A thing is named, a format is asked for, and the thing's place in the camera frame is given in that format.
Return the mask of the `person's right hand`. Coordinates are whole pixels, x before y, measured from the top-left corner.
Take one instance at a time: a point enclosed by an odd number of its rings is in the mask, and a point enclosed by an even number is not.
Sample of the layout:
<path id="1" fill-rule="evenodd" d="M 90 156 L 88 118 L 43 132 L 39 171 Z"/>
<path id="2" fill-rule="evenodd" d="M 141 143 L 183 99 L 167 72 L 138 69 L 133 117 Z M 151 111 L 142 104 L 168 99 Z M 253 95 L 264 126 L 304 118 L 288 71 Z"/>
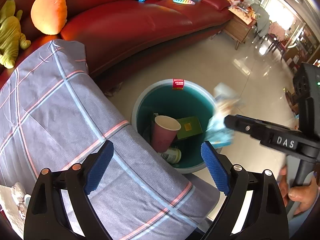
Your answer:
<path id="1" fill-rule="evenodd" d="M 279 172 L 281 178 L 278 186 L 285 206 L 287 206 L 289 200 L 293 202 L 299 202 L 299 206 L 294 213 L 294 215 L 298 215 L 310 209 L 318 196 L 319 187 L 317 185 L 315 176 L 312 176 L 309 186 L 298 186 L 289 189 L 289 186 L 286 182 L 286 174 L 287 167 L 283 166 Z"/>

